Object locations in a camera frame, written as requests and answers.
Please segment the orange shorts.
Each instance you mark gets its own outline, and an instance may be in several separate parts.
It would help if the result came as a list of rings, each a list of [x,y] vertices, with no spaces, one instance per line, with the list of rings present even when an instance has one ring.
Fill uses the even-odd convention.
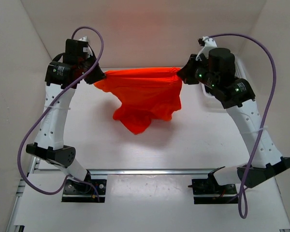
[[[95,87],[116,96],[121,106],[113,113],[133,134],[144,132],[153,120],[170,121],[181,110],[182,80],[178,67],[107,71]]]

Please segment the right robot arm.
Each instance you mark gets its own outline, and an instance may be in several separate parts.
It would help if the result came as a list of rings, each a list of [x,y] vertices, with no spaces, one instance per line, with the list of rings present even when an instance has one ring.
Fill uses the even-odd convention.
[[[177,76],[185,84],[206,86],[235,122],[252,158],[251,163],[212,171],[207,181],[212,193],[241,182],[253,188],[290,168],[290,157],[281,154],[261,125],[253,89],[246,79],[236,76],[235,56],[229,49],[212,48],[207,56],[191,54]]]

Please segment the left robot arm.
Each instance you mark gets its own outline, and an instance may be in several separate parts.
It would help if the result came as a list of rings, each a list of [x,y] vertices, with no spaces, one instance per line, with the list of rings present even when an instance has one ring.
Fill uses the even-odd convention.
[[[43,117],[34,143],[26,146],[26,152],[48,164],[54,165],[76,180],[75,188],[80,193],[91,190],[88,170],[76,160],[76,149],[64,143],[64,128],[70,103],[77,85],[61,97],[59,93],[83,75],[96,61],[87,37],[67,39],[65,52],[55,57],[47,67],[45,76],[45,102]]]

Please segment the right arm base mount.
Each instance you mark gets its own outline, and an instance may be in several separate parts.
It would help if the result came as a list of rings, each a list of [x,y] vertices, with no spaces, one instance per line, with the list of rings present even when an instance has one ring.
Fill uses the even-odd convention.
[[[191,180],[188,188],[193,191],[194,204],[238,204],[235,184],[221,186],[214,178],[214,173],[222,168],[211,171],[206,179]]]

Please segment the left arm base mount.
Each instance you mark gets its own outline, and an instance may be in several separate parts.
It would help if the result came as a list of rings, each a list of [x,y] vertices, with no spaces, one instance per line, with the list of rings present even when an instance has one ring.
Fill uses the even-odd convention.
[[[68,178],[63,187],[61,201],[63,203],[105,203],[107,178],[87,175],[85,181],[94,188]]]

